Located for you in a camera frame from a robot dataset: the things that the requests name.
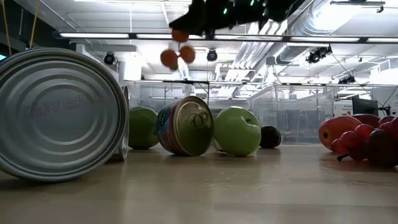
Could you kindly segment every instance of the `pull tab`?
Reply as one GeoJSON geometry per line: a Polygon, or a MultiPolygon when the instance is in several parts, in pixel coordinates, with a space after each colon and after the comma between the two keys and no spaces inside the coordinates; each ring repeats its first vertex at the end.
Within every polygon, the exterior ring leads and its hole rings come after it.
{"type": "Polygon", "coordinates": [[[192,123],[196,128],[201,128],[208,121],[208,115],[202,111],[198,114],[193,114],[192,123]]]}

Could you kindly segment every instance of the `can lid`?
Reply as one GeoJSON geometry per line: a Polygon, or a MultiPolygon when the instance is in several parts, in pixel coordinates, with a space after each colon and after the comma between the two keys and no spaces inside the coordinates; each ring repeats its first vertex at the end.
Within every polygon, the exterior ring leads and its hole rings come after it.
{"type": "Polygon", "coordinates": [[[103,164],[128,110],[104,66],[66,49],[32,49],[0,63],[0,169],[56,182],[103,164]]]}
{"type": "Polygon", "coordinates": [[[182,99],[174,116],[174,128],[181,148],[191,156],[200,156],[210,147],[214,121],[207,104],[198,97],[182,99]]]}

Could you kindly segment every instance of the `cable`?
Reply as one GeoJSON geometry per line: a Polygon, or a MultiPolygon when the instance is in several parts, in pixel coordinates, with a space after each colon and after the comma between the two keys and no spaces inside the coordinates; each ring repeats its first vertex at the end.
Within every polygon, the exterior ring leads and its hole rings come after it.
{"type": "MultiPolygon", "coordinates": [[[[336,59],[337,63],[339,63],[339,65],[344,69],[344,71],[349,75],[349,72],[347,71],[347,69],[340,63],[340,61],[336,58],[336,56],[331,53],[331,55],[336,59]]],[[[355,80],[355,82],[366,92],[369,94],[369,96],[371,96],[371,98],[373,98],[374,100],[376,100],[377,103],[379,103],[381,106],[384,106],[383,104],[381,104],[377,99],[375,99],[375,97],[372,96],[372,94],[370,93],[370,91],[367,91],[365,88],[363,88],[363,86],[355,80]]]]}
{"type": "Polygon", "coordinates": [[[30,37],[29,49],[32,48],[33,39],[34,39],[34,36],[35,36],[35,28],[36,28],[37,14],[39,13],[39,3],[40,3],[40,0],[37,0],[37,3],[36,3],[36,10],[35,10],[35,19],[33,20],[33,28],[32,28],[32,35],[31,35],[31,37],[30,37]]]}
{"type": "Polygon", "coordinates": [[[384,107],[384,105],[390,100],[390,98],[393,96],[393,94],[396,92],[397,89],[398,89],[398,86],[396,86],[396,88],[395,88],[394,91],[391,93],[390,97],[386,100],[386,102],[383,104],[382,107],[384,107]]]}
{"type": "MultiPolygon", "coordinates": [[[[335,57],[335,55],[334,55],[333,53],[331,53],[331,55],[336,59],[336,61],[340,64],[340,66],[341,66],[341,67],[346,71],[346,73],[349,75],[349,72],[347,71],[347,69],[345,69],[345,67],[340,63],[340,61],[335,57]]],[[[362,86],[361,84],[359,84],[359,85],[360,85],[360,87],[361,87],[366,93],[369,94],[369,96],[371,96],[371,98],[373,98],[374,100],[376,100],[376,102],[379,103],[379,104],[381,105],[382,108],[384,107],[384,105],[386,105],[386,103],[391,99],[391,97],[393,96],[393,94],[394,94],[394,93],[397,91],[397,89],[398,89],[398,85],[397,85],[396,88],[394,89],[394,91],[392,91],[390,97],[389,97],[383,104],[381,104],[377,99],[375,99],[375,97],[372,96],[372,94],[370,93],[370,91],[367,91],[365,88],[363,88],[363,86],[362,86]]]]}
{"type": "Polygon", "coordinates": [[[3,15],[3,18],[4,18],[4,26],[6,27],[6,37],[7,37],[8,51],[9,51],[9,54],[11,56],[12,55],[12,50],[11,50],[10,36],[8,34],[8,24],[7,24],[5,0],[1,0],[1,2],[2,2],[2,15],[3,15]]]}

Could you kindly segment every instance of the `can label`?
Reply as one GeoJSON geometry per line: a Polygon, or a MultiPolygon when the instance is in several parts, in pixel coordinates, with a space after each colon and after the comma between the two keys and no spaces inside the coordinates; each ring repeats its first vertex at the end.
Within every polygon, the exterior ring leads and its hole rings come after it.
{"type": "Polygon", "coordinates": [[[160,126],[165,126],[165,124],[169,120],[170,111],[171,111],[171,108],[168,107],[168,108],[163,108],[159,112],[158,122],[159,122],[160,126]]]}
{"type": "Polygon", "coordinates": [[[173,120],[173,116],[170,114],[172,113],[172,108],[177,103],[171,103],[169,105],[164,106],[159,114],[157,115],[157,122],[156,122],[156,131],[159,137],[160,144],[168,151],[173,150],[173,141],[171,140],[172,134],[172,124],[170,120],[173,120]]]}

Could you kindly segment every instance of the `can with blue label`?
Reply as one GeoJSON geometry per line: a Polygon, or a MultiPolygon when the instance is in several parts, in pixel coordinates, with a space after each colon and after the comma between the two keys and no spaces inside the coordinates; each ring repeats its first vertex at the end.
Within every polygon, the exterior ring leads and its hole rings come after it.
{"type": "Polygon", "coordinates": [[[211,145],[214,120],[202,99],[188,96],[161,109],[156,131],[167,151],[181,156],[200,156],[211,145]]]}

